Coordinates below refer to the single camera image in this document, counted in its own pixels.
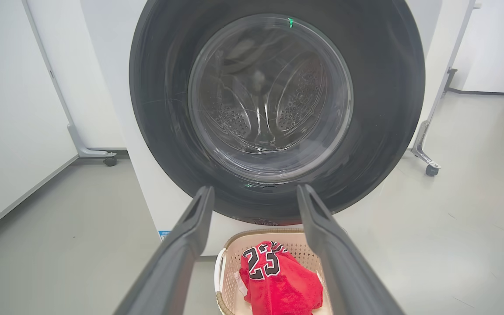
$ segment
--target number 23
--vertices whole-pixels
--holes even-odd
[[[266,264],[262,267],[257,266],[260,254],[266,254]],[[260,245],[258,249],[256,247],[247,249],[242,253],[242,256],[248,259],[248,274],[250,275],[250,279],[262,280],[266,277],[279,275],[280,273],[280,261],[277,259],[276,254],[271,249],[268,249],[267,245]]]

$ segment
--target washing machine door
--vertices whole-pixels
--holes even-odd
[[[150,0],[130,55],[153,156],[218,213],[300,223],[296,186],[330,211],[398,163],[424,97],[424,54],[402,0]]]

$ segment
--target stand leg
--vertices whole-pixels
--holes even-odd
[[[421,123],[420,130],[417,134],[416,143],[414,143],[410,151],[415,156],[422,159],[425,163],[428,164],[425,173],[429,176],[435,176],[438,174],[438,170],[441,168],[441,166],[438,165],[438,163],[436,163],[435,161],[433,161],[427,154],[425,154],[423,150],[423,143],[428,129],[429,129],[429,120],[425,120],[424,122]]]
[[[84,146],[79,133],[77,132],[77,128],[74,124],[70,123],[67,125],[67,130],[70,132],[71,139],[77,149],[80,158],[111,158],[116,155],[115,152],[107,152],[107,151],[96,151],[87,149]]]

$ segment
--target red jersey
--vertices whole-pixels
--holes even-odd
[[[311,315],[322,306],[318,275],[304,268],[274,241],[263,241],[240,257],[244,300],[254,315]]]

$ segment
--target plastic laundry basket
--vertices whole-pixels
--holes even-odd
[[[238,290],[235,273],[240,269],[242,253],[262,243],[274,241],[285,246],[298,262],[306,269],[318,273],[322,280],[324,292],[322,307],[314,309],[313,315],[331,315],[332,306],[328,298],[328,289],[322,271],[320,259],[308,247],[303,230],[300,229],[267,229],[238,233],[227,241],[215,262],[214,285],[217,294],[217,305],[224,315],[252,315],[250,304]]]

